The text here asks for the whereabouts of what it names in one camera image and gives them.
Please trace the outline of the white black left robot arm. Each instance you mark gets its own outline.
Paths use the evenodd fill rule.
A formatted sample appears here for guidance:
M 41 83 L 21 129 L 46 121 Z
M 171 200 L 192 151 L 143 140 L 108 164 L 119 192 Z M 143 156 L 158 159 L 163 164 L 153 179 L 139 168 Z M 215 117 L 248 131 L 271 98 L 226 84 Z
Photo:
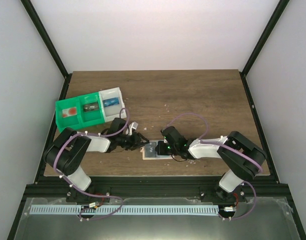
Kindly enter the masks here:
M 90 186 L 91 178 L 84 172 L 81 162 L 87 152 L 110 153 L 117 147 L 134 151 L 150 141 L 137 132 L 138 124 L 116 117 L 109 128 L 100 133 L 78 132 L 65 128 L 44 151 L 42 159 L 72 187 L 77 187 L 77 195 L 82 201 L 90 202 L 95 189 Z

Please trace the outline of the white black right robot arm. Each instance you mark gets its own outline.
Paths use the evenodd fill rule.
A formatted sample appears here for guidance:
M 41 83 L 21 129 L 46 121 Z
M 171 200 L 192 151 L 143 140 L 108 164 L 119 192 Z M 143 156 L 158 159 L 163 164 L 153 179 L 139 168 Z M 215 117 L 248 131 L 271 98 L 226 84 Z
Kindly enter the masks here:
M 222 159 L 229 170 L 214 187 L 214 195 L 222 202 L 233 196 L 242 183 L 249 182 L 263 172 L 262 164 L 267 154 L 238 131 L 214 139 L 185 138 L 174 126 L 161 131 L 163 140 L 157 142 L 155 151 L 162 156 L 179 156 L 183 160 L 201 158 Z

